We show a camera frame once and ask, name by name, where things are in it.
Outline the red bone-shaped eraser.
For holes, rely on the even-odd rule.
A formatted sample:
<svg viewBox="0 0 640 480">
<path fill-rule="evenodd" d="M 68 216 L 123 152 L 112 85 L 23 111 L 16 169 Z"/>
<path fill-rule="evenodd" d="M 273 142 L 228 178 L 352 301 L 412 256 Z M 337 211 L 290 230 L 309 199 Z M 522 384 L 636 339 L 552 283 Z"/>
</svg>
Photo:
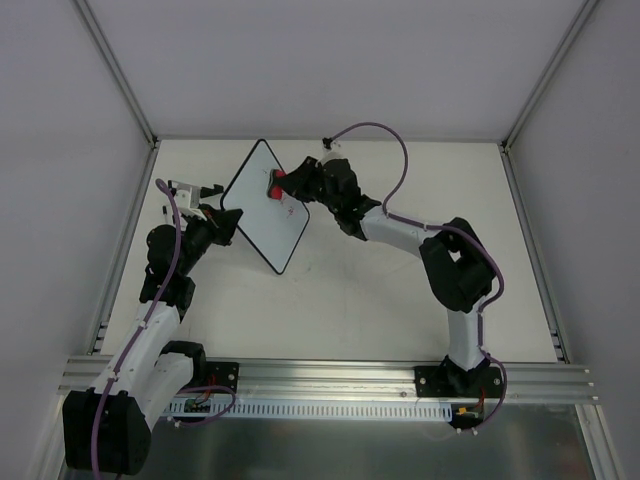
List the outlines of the red bone-shaped eraser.
<svg viewBox="0 0 640 480">
<path fill-rule="evenodd" d="M 283 189 L 279 184 L 280 178 L 286 176 L 286 173 L 279 169 L 273 169 L 270 172 L 269 184 L 267 187 L 267 197 L 272 200 L 281 201 L 283 197 Z"/>
</svg>

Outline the small black-framed whiteboard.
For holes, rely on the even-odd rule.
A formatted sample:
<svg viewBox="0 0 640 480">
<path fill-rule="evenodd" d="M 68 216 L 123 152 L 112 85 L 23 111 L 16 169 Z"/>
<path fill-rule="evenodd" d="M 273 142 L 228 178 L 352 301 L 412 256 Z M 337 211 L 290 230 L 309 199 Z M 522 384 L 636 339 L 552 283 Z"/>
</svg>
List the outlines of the small black-framed whiteboard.
<svg viewBox="0 0 640 480">
<path fill-rule="evenodd" d="M 238 229 L 278 275 L 285 272 L 310 220 L 304 203 L 285 193 L 267 195 L 271 174 L 282 169 L 268 142 L 259 139 L 221 197 L 223 209 L 243 211 Z"/>
</svg>

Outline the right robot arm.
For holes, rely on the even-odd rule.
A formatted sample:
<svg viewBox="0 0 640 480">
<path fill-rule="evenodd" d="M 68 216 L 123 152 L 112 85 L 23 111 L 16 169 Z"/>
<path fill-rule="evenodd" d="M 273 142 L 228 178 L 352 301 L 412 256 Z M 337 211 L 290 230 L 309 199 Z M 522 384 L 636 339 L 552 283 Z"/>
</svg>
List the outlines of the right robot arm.
<svg viewBox="0 0 640 480">
<path fill-rule="evenodd" d="M 342 158 L 321 162 L 308 157 L 288 174 L 274 170 L 267 195 L 320 203 L 346 235 L 419 258 L 433 295 L 447 311 L 449 329 L 449 350 L 431 376 L 431 387 L 457 396 L 480 388 L 490 365 L 483 350 L 482 310 L 497 272 L 466 220 L 424 225 L 386 212 L 380 201 L 361 192 L 355 172 Z"/>
</svg>

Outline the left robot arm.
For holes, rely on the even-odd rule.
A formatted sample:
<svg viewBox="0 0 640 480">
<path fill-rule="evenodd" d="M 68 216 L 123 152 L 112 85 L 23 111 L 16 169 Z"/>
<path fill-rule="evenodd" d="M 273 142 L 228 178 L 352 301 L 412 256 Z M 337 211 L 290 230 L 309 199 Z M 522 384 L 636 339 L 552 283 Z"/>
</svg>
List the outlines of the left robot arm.
<svg viewBox="0 0 640 480">
<path fill-rule="evenodd" d="M 212 245 L 227 246 L 242 210 L 199 207 L 184 227 L 163 224 L 147 235 L 147 265 L 131 329 L 107 367 L 84 391 L 63 403 L 65 461 L 94 474 L 138 474 L 149 454 L 152 431 L 183 388 L 196 391 L 208 379 L 204 348 L 177 341 L 195 293 L 189 274 Z"/>
</svg>

